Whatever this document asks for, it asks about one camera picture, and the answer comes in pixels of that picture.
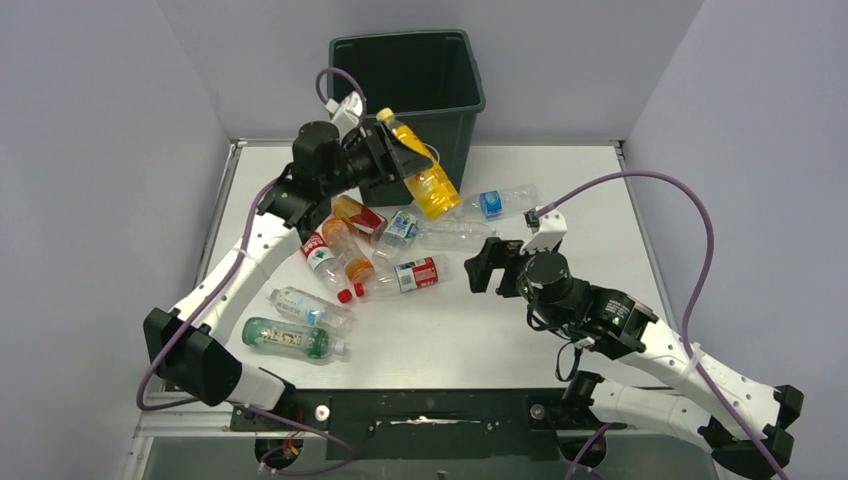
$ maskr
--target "orange bottle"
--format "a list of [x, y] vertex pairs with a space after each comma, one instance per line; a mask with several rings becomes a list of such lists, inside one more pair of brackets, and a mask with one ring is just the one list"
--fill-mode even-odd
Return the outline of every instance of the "orange bottle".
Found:
[[356, 296], [361, 297], [365, 294], [362, 284], [374, 275], [374, 265], [359, 249], [343, 220], [339, 218], [327, 220], [321, 227], [321, 233], [336, 257], [344, 263], [345, 275], [353, 283]]
[[383, 122], [400, 143], [433, 161], [432, 167], [403, 180], [409, 193], [430, 220], [439, 218], [443, 213], [459, 205], [461, 199], [456, 187], [412, 129], [395, 118], [395, 113], [390, 108], [377, 112], [377, 120]]
[[339, 195], [333, 200], [333, 216], [344, 220], [351, 232], [371, 245], [377, 244], [388, 224], [386, 217], [347, 195]]

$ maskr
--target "yellow bottle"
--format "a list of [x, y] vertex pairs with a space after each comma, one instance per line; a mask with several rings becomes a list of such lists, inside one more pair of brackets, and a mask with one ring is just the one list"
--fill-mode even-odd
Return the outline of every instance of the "yellow bottle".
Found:
[[403, 180], [409, 193], [430, 220], [439, 218], [441, 214], [459, 205], [459, 194], [453, 183], [412, 129], [401, 123], [389, 108], [377, 112], [377, 120], [383, 122], [400, 143], [433, 161], [432, 167]]

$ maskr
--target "trash bin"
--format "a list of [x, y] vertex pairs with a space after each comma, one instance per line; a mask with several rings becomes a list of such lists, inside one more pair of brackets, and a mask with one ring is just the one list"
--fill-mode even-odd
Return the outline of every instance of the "trash bin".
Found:
[[[368, 99], [366, 122], [384, 107], [439, 152], [445, 173], [459, 191], [477, 114], [486, 106], [477, 62], [462, 30], [362, 35], [330, 42], [330, 66], [347, 71]], [[351, 92], [330, 75], [327, 94], [337, 101]], [[362, 189], [366, 205], [408, 205], [403, 183]]]

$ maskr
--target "table surface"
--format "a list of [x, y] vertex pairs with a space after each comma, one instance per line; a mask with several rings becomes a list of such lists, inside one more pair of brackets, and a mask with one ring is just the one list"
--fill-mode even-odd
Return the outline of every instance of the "table surface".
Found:
[[[212, 265], [240, 237], [256, 192], [291, 161], [290, 146], [242, 149], [211, 255]], [[535, 183], [543, 203], [598, 176], [619, 171], [611, 146], [475, 146], [471, 148], [461, 193], [464, 195]], [[358, 191], [349, 192], [359, 198]], [[392, 208], [377, 209], [391, 215]], [[665, 312], [639, 225], [625, 184], [608, 182], [560, 207], [568, 222], [560, 252], [572, 274], [591, 283], [625, 291]], [[493, 222], [504, 239], [527, 240], [521, 216]], [[372, 249], [361, 245], [370, 255]], [[403, 260], [434, 252], [413, 244]], [[494, 293], [496, 272], [487, 293], [472, 294], [462, 262], [472, 256], [445, 252], [453, 279], [391, 302], [354, 301], [358, 319], [348, 336], [351, 354], [344, 361], [316, 364], [307, 360], [258, 354], [241, 342], [244, 322], [254, 316], [283, 320], [264, 298], [270, 288], [295, 286], [335, 300], [313, 276], [300, 253], [289, 257], [238, 321], [227, 348], [242, 362], [263, 367], [299, 388], [523, 388], [561, 387], [554, 362], [563, 341], [535, 332], [525, 323], [523, 299]], [[571, 347], [562, 355], [567, 372]], [[660, 386], [653, 377], [598, 354], [583, 356], [582, 370], [600, 373], [633, 386]]]

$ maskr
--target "plastic bottle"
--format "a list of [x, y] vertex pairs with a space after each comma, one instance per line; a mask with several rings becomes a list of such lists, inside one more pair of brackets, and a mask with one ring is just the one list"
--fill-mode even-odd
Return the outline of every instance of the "plastic bottle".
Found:
[[448, 257], [444, 254], [424, 257], [414, 262], [396, 265], [381, 272], [364, 285], [363, 301], [383, 300], [452, 278]]
[[495, 220], [523, 213], [539, 205], [539, 194], [533, 184], [499, 188], [462, 201], [454, 217], [468, 221]]
[[456, 192], [453, 183], [412, 129], [401, 123], [390, 108], [384, 108], [377, 112], [377, 120], [383, 122], [400, 143], [433, 161], [432, 167], [403, 180], [406, 183], [406, 188], [409, 189], [409, 193], [418, 202], [424, 214], [430, 220], [435, 220], [443, 213], [459, 205], [459, 194]]
[[418, 240], [429, 250], [457, 250], [479, 253], [489, 237], [498, 235], [485, 223], [440, 218], [418, 227]]
[[353, 294], [347, 288], [348, 282], [344, 274], [344, 265], [333, 255], [333, 251], [321, 238], [321, 234], [313, 233], [306, 243], [300, 247], [300, 251], [306, 257], [306, 264], [309, 265], [312, 272], [327, 289], [336, 294], [336, 298], [340, 302], [347, 303], [353, 300]]
[[371, 245], [377, 244], [387, 223], [386, 217], [347, 195], [339, 195], [333, 200], [333, 216], [344, 220], [351, 232]]
[[347, 342], [337, 340], [322, 328], [292, 325], [267, 318], [249, 318], [241, 340], [264, 353], [326, 358], [347, 355]]
[[294, 287], [273, 289], [268, 300], [283, 315], [329, 330], [340, 337], [347, 336], [356, 320], [350, 310], [337, 307]]
[[374, 275], [374, 265], [359, 249], [344, 221], [331, 218], [321, 227], [324, 240], [345, 266], [345, 275], [353, 282], [356, 296], [361, 297], [362, 284]]
[[395, 265], [418, 234], [418, 217], [405, 210], [395, 212], [389, 225], [377, 242], [371, 260], [380, 267]]

